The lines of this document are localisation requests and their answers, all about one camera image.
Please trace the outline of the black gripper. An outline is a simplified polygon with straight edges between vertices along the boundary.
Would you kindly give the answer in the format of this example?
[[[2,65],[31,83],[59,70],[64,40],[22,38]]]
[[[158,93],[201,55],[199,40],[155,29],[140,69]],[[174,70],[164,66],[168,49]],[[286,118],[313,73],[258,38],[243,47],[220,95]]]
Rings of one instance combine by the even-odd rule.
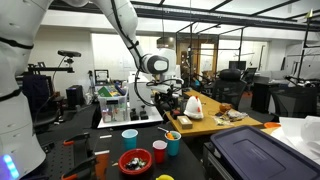
[[[155,94],[156,108],[160,113],[174,110],[178,107],[178,94]]]

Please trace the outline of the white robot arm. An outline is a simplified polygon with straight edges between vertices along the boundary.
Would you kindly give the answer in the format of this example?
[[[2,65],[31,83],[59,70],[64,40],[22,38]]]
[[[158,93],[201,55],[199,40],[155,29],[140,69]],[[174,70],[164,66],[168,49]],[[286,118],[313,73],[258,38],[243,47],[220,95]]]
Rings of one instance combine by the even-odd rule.
[[[96,5],[121,37],[138,71],[169,80],[176,52],[144,51],[136,38],[138,16],[130,0],[63,0],[72,7]],[[0,0],[0,180],[20,180],[46,159],[28,99],[17,78],[25,72],[34,39],[54,0]]]

